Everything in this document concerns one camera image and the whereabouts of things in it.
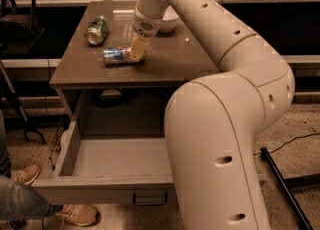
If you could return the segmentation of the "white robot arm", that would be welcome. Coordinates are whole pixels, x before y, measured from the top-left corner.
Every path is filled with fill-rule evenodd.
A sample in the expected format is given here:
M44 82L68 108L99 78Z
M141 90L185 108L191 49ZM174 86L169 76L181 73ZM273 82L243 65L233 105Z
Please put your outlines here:
M166 147L185 230L271 230L252 143L292 103L288 63L213 0L138 0L133 56L172 7L218 68L176 90Z

